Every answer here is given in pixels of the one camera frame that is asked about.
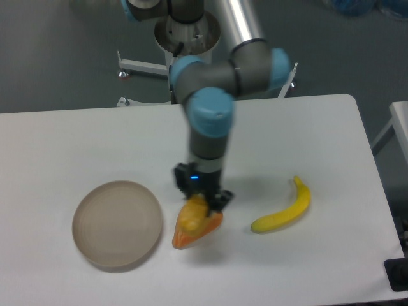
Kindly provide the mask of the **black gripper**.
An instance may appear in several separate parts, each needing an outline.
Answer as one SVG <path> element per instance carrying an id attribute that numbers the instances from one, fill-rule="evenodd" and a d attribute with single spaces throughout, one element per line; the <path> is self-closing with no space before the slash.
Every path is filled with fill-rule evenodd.
<path id="1" fill-rule="evenodd" d="M 201 172 L 194 169 L 194 163 L 178 163 L 173 173 L 179 191 L 190 199 L 195 194 L 202 194 L 208 202 L 211 212 L 222 212 L 233 199 L 229 190 L 221 190 L 222 170 L 214 172 Z"/>

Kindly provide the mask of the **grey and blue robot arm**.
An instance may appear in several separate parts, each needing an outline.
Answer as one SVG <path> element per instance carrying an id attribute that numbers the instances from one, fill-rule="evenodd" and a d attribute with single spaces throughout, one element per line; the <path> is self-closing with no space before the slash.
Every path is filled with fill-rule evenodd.
<path id="1" fill-rule="evenodd" d="M 167 67 L 172 101 L 189 125 L 189 157 L 174 169 L 186 196 L 204 197 L 208 213 L 220 212 L 233 193 L 221 186 L 235 99 L 281 88 L 291 63 L 268 46 L 252 1 L 216 1 L 217 16 L 203 1 L 123 1 L 130 20 L 156 19 L 155 36 L 172 54 Z"/>

